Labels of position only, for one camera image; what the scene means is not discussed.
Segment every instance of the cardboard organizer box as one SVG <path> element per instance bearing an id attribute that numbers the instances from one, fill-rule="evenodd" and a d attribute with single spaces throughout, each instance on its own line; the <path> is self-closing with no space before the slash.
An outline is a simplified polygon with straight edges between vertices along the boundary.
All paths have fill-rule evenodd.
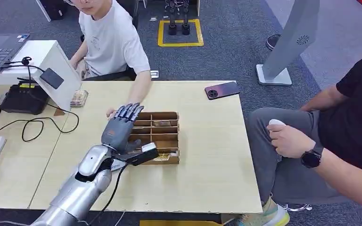
<path id="1" fill-rule="evenodd" d="M 145 165 L 178 164 L 180 149 L 178 147 L 177 112 L 141 112 L 134 122 L 129 141 L 140 139 L 142 145 L 155 143 L 159 157 Z"/>

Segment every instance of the robotic finger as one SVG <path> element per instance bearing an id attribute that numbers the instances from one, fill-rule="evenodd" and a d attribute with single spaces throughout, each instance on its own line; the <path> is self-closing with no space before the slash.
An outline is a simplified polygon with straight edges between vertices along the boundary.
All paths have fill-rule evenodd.
<path id="1" fill-rule="evenodd" d="M 132 122 L 134 122 L 134 121 L 137 119 L 138 115 L 140 114 L 140 112 L 141 112 L 143 109 L 144 109 L 144 106 L 139 106 L 139 107 L 137 107 L 137 109 L 135 109 L 134 114 L 132 115 L 132 118 L 130 118 L 130 120 L 131 120 Z"/>
<path id="2" fill-rule="evenodd" d="M 128 113 L 126 114 L 125 118 L 129 120 L 129 119 L 131 118 L 132 114 L 134 113 L 135 109 L 136 109 L 137 107 L 139 107 L 139 105 L 140 105 L 139 103 L 134 104 L 134 105 L 130 108 L 130 110 L 128 111 Z"/>
<path id="3" fill-rule="evenodd" d="M 119 107 L 119 109 L 117 110 L 117 112 L 113 118 L 114 119 L 117 118 L 120 115 L 120 113 L 124 110 L 124 108 L 125 108 L 124 106 Z"/>
<path id="4" fill-rule="evenodd" d="M 132 104 L 127 104 L 127 106 L 125 106 L 125 109 L 123 112 L 121 112 L 121 114 L 119 115 L 120 118 L 124 118 L 125 115 L 127 114 L 128 110 L 131 108 Z"/>

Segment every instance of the white desk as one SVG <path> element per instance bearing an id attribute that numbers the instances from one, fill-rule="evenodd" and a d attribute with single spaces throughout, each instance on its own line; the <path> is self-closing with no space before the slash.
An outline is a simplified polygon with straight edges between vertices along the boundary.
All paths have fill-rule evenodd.
<path id="1" fill-rule="evenodd" d="M 129 166 L 107 210 L 194 213 L 262 211 L 238 95 L 209 101 L 204 88 L 226 81 L 154 81 L 145 112 L 176 111 L 180 116 L 180 164 Z M 72 109 L 80 125 L 62 134 L 31 203 L 45 209 L 88 149 L 100 143 L 109 105 L 124 103 L 132 82 L 87 81 L 83 108 Z M 65 129 L 74 124 L 68 117 Z M 93 205 L 100 210 L 117 177 Z"/>
<path id="2" fill-rule="evenodd" d="M 0 96 L 8 89 L 9 86 L 0 86 Z M 68 115 L 54 117 L 54 112 L 55 109 L 49 106 L 38 116 L 2 111 L 0 128 L 14 120 L 30 120 L 36 117 L 51 117 L 62 128 Z M 0 132 L 0 136 L 7 139 L 0 153 L 0 209 L 27 209 L 29 207 L 60 136 L 55 125 L 50 121 L 45 121 L 41 136 L 26 143 L 21 139 L 24 124 L 25 122 L 18 122 Z M 40 128 L 39 123 L 30 123 L 25 131 L 25 137 L 36 136 Z"/>

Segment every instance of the smartphone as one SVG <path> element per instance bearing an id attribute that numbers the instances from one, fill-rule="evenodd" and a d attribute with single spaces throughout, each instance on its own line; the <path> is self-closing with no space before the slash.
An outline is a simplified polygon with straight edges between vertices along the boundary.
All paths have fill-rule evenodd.
<path id="1" fill-rule="evenodd" d="M 228 97 L 240 93 L 237 83 L 234 81 L 206 87 L 205 92 L 209 100 Z"/>
<path id="2" fill-rule="evenodd" d="M 60 77 L 56 72 L 54 72 L 52 69 L 48 68 L 40 78 L 45 81 L 47 84 L 49 84 L 54 89 L 58 89 L 59 86 L 63 83 L 62 77 Z"/>

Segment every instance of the person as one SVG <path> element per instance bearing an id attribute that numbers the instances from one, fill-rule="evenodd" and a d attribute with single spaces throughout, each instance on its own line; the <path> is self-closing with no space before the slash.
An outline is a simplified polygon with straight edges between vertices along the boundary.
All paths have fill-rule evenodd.
<path id="1" fill-rule="evenodd" d="M 269 125 L 272 119 L 286 125 Z M 272 200 L 280 161 L 289 161 L 299 175 L 301 183 L 288 184 L 294 199 L 305 203 L 342 194 L 362 204 L 362 60 L 300 110 L 253 111 L 247 135 L 263 213 L 238 216 L 230 225 L 288 223 L 288 213 Z"/>
<path id="2" fill-rule="evenodd" d="M 71 0 L 71 3 L 80 11 L 79 23 L 85 36 L 70 59 L 71 65 L 83 80 L 124 72 L 128 65 L 137 77 L 125 104 L 142 102 L 151 85 L 150 66 L 130 14 L 116 0 Z M 107 117 L 113 112 L 110 108 Z"/>

